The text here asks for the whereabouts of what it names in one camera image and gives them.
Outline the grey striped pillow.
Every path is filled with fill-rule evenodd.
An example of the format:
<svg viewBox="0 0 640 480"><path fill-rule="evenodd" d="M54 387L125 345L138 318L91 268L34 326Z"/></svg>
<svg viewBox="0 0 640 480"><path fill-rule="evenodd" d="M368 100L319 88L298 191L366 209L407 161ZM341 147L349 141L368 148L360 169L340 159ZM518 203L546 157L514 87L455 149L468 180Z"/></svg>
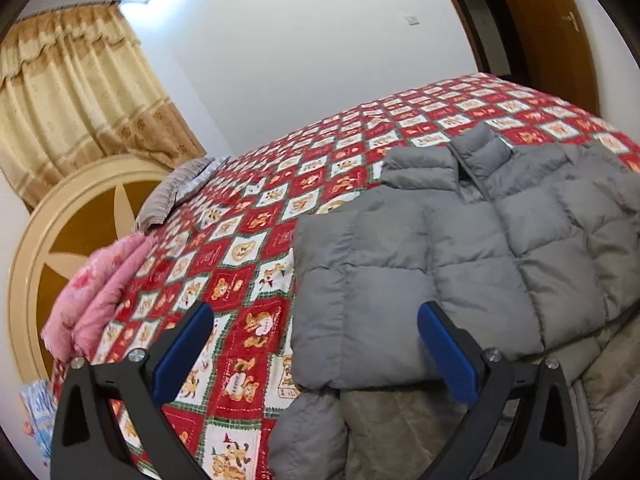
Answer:
<svg viewBox="0 0 640 480"><path fill-rule="evenodd" d="M228 157L194 158L171 171L143 203L134 220L134 230L147 233L161 226L171 211L190 200L228 160Z"/></svg>

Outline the pink folded blanket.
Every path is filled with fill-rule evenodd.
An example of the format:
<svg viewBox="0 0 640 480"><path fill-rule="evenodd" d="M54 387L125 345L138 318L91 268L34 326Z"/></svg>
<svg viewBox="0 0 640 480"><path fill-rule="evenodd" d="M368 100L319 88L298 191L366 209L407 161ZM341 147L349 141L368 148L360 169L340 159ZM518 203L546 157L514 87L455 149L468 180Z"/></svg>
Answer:
<svg viewBox="0 0 640 480"><path fill-rule="evenodd" d="M56 298L40 337L55 361L92 356L127 285L155 245L134 233L98 249Z"/></svg>

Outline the beige patterned curtain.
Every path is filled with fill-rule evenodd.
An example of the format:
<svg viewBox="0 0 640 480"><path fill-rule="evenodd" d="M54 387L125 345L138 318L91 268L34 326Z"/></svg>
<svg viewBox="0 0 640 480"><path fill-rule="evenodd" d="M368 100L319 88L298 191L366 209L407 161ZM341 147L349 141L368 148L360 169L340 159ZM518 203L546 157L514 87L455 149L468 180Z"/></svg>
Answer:
<svg viewBox="0 0 640 480"><path fill-rule="evenodd" d="M117 4L39 13L2 40L1 170L28 208L107 156L175 169L204 153Z"/></svg>

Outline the brown wooden door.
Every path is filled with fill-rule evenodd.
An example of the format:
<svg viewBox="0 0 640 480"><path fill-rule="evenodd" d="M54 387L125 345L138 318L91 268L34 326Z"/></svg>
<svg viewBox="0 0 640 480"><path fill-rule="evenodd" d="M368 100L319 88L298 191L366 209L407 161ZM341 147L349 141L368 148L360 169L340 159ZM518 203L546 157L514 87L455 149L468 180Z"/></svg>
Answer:
<svg viewBox="0 0 640 480"><path fill-rule="evenodd" d="M575 0L506 0L520 36L529 85L600 114L596 70ZM572 11L582 32L563 21Z"/></svg>

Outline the red checkered cartoon bedspread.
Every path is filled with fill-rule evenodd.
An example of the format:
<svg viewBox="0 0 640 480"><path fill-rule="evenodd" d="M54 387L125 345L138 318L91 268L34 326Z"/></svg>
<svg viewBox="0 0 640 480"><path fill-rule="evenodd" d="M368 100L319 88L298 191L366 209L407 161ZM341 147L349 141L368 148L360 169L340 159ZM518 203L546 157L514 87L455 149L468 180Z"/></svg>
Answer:
<svg viewBox="0 0 640 480"><path fill-rule="evenodd" d="M214 328L186 382L162 411L206 479L277 479L269 438L298 397L291 374L293 242L300 218L334 211L381 182L396 146L429 148L486 125L511 148L599 142L639 177L638 145L605 120L558 96L478 73L370 101L227 162L151 235L155 245L127 285L91 365L149 348L198 301ZM122 402L111 402L143 479L157 474ZM485 479L518 402L469 479ZM614 444L587 478L639 474L639 397Z"/></svg>

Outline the light blue patterned cloth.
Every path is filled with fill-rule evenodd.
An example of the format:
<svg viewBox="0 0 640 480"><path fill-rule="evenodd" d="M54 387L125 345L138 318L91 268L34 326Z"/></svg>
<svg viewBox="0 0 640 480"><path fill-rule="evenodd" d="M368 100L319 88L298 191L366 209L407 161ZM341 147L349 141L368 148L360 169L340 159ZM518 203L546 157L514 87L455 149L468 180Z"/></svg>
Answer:
<svg viewBox="0 0 640 480"><path fill-rule="evenodd" d="M21 388L20 397L27 416L26 432L34 438L43 458L50 460L56 401L49 383L43 379L28 382Z"/></svg>

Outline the grey puffer jacket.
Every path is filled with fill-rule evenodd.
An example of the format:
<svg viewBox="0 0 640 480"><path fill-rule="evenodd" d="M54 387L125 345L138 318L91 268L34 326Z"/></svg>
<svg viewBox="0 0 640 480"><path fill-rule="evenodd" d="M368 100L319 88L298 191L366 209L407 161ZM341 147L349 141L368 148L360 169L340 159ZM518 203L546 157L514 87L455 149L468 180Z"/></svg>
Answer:
<svg viewBox="0 0 640 480"><path fill-rule="evenodd" d="M556 356L587 478L639 396L639 177L599 142L506 145L486 125L396 146L381 182L293 242L291 374L278 479L400 479L462 416L419 340L436 301L511 358Z"/></svg>

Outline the cream round wooden headboard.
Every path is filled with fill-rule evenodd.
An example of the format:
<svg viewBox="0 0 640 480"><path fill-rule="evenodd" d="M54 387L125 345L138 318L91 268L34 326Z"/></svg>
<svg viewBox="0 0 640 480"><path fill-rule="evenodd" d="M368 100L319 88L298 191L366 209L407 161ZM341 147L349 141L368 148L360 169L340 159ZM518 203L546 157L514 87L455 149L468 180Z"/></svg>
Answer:
<svg viewBox="0 0 640 480"><path fill-rule="evenodd" d="M52 356L40 330L54 300L97 249L131 233L168 170L132 155L107 157L64 178L29 217L8 279L8 331L22 382L47 379Z"/></svg>

